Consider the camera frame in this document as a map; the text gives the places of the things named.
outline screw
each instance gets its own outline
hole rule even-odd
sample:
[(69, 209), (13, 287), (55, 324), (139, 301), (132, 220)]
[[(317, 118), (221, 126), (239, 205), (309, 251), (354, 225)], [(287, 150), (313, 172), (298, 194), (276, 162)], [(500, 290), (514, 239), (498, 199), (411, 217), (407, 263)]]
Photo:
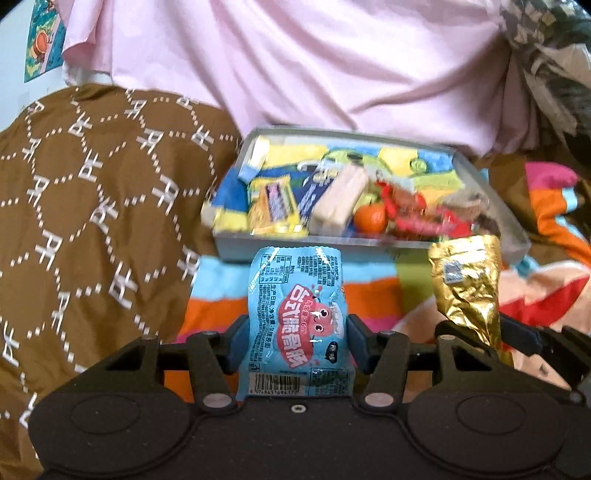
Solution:
[(389, 407), (392, 405), (392, 403), (394, 403), (394, 397), (383, 392), (370, 393), (369, 395), (365, 396), (364, 400), (367, 405), (375, 408)]
[(225, 408), (232, 403), (232, 397), (225, 393), (210, 393), (203, 399), (203, 405), (208, 408)]
[(293, 413), (304, 413), (306, 410), (307, 410), (307, 408), (306, 408), (305, 405), (299, 405), (299, 404), (297, 404), (297, 405), (292, 405), (291, 406), (291, 411)]
[(579, 392), (571, 392), (569, 398), (572, 403), (583, 403), (583, 396)]

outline gold foil wrapper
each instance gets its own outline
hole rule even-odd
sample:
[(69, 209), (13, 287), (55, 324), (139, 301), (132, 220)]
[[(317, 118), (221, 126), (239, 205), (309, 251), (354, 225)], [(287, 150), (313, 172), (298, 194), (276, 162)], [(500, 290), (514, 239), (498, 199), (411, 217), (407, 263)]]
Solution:
[(455, 324), (470, 329), (497, 351), (503, 363), (513, 366), (501, 339), (499, 239), (481, 235), (439, 242), (429, 248), (428, 255), (437, 309)]

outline poster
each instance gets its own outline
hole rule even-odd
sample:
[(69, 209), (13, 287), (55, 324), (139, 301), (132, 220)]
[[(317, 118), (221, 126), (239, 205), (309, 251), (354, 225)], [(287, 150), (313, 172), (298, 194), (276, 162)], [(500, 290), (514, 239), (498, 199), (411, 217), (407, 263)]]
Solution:
[(61, 50), (65, 36), (66, 28), (57, 13), (55, 0), (35, 0), (27, 41), (25, 82), (64, 63)]

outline white wall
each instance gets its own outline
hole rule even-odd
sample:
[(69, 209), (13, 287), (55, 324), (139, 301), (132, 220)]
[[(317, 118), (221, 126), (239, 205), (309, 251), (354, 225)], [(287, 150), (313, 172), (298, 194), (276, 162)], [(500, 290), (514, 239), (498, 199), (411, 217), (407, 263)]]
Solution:
[(25, 53), (35, 0), (23, 0), (0, 22), (0, 131), (29, 103), (66, 87), (61, 68), (24, 83)]

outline sausage package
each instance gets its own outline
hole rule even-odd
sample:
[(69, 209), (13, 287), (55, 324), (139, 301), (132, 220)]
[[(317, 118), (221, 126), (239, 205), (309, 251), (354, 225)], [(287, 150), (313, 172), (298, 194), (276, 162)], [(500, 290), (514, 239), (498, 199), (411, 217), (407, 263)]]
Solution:
[(247, 395), (349, 395), (340, 252), (327, 247), (257, 253), (248, 286), (250, 338), (238, 399)]

